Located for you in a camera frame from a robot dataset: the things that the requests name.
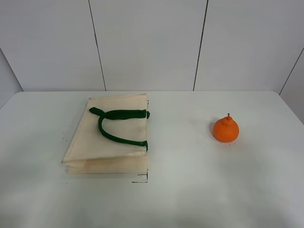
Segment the white linen bag green handles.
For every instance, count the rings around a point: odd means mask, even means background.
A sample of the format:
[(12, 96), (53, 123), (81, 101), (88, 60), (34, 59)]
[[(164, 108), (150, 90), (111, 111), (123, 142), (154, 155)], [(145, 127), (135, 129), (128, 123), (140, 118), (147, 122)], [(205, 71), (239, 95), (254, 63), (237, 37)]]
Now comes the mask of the white linen bag green handles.
[(62, 160), (70, 174), (148, 170), (147, 94), (89, 98)]

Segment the orange with stem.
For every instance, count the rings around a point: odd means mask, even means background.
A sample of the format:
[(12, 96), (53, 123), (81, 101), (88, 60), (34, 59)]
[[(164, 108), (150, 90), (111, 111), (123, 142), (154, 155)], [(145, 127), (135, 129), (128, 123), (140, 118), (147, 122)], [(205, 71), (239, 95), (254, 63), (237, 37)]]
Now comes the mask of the orange with stem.
[(212, 134), (219, 142), (230, 143), (238, 138), (239, 126), (228, 113), (226, 117), (214, 123)]

